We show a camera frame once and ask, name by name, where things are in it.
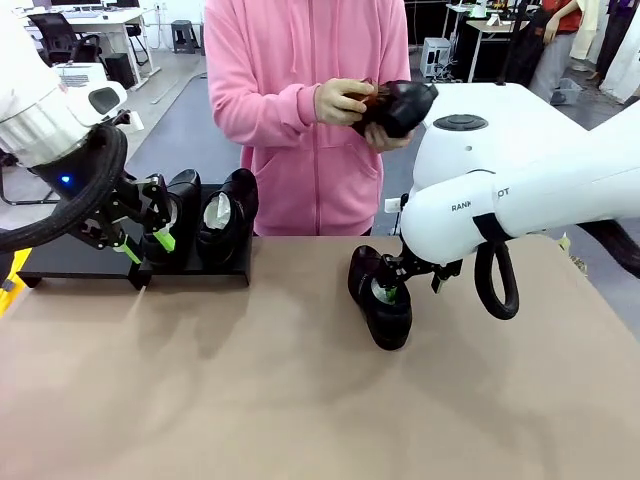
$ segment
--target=keyboard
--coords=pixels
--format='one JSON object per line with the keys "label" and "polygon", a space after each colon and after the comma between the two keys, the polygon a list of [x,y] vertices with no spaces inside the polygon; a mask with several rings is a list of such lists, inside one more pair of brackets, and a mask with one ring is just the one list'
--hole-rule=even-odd
{"label": "keyboard", "polygon": [[96,12],[63,12],[65,18],[96,18],[100,16]]}

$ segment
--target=hand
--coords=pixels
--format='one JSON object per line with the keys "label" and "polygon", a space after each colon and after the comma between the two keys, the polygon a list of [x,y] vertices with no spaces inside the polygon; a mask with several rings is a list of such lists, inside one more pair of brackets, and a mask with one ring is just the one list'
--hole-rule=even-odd
{"label": "hand", "polygon": [[545,45],[549,45],[553,42],[553,39],[556,38],[556,33],[558,33],[558,26],[560,25],[560,20],[555,16],[551,17],[549,22],[547,22],[547,27],[544,31],[543,42]]}
{"label": "hand", "polygon": [[364,129],[364,138],[371,148],[378,153],[404,148],[411,142],[413,132],[404,138],[390,138],[380,125],[370,123]]}
{"label": "hand", "polygon": [[351,126],[362,120],[362,114],[367,111],[364,103],[348,98],[345,94],[355,93],[371,95],[373,85],[350,80],[347,78],[332,78],[316,89],[316,118],[327,125]]}

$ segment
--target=red shirt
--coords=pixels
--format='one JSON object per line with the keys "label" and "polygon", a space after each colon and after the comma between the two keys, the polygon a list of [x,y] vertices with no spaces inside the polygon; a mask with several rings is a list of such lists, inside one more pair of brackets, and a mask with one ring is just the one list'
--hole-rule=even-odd
{"label": "red shirt", "polygon": [[[542,8],[544,8],[547,12],[554,14],[562,7],[567,5],[570,1],[571,0],[542,0]],[[580,22],[582,22],[582,11],[577,8],[569,15],[565,15],[560,19],[558,33],[577,32],[580,28]]]}

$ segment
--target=hoodie zipper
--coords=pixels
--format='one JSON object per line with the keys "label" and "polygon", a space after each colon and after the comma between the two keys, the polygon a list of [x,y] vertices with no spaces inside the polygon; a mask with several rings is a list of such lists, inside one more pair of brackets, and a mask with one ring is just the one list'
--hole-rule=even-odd
{"label": "hoodie zipper", "polygon": [[[313,23],[313,0],[309,0],[309,30],[311,33],[311,77],[317,83],[316,72],[316,30]],[[320,177],[318,174],[318,124],[313,125],[313,174],[316,193],[316,236],[320,235]]]}

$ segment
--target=pink jacket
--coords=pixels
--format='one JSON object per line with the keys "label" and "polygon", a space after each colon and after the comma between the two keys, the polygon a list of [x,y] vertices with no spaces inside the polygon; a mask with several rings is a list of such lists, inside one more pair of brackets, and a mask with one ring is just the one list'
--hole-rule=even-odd
{"label": "pink jacket", "polygon": [[403,0],[207,0],[213,118],[258,180],[259,235],[360,235],[382,160],[355,131],[316,123],[331,78],[409,79]]}

